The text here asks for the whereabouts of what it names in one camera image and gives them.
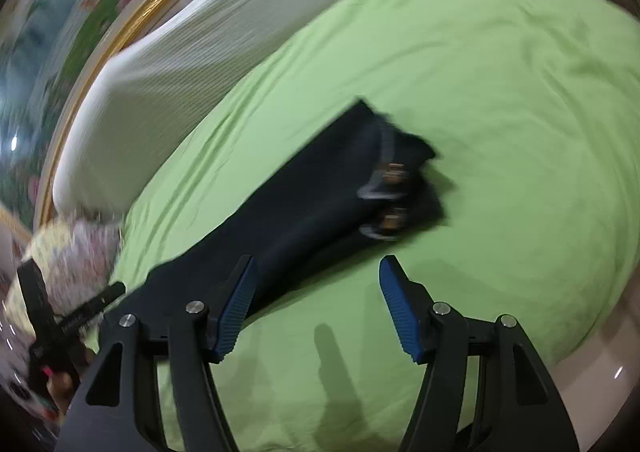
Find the left hand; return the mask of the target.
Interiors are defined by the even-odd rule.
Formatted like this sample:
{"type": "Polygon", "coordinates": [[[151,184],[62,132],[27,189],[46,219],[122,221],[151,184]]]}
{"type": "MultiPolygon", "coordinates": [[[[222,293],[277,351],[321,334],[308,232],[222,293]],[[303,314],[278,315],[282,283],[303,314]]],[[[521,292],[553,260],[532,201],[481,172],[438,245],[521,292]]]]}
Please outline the left hand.
{"type": "Polygon", "coordinates": [[[72,378],[67,373],[52,373],[47,388],[58,411],[65,415],[77,390],[72,378]]]}

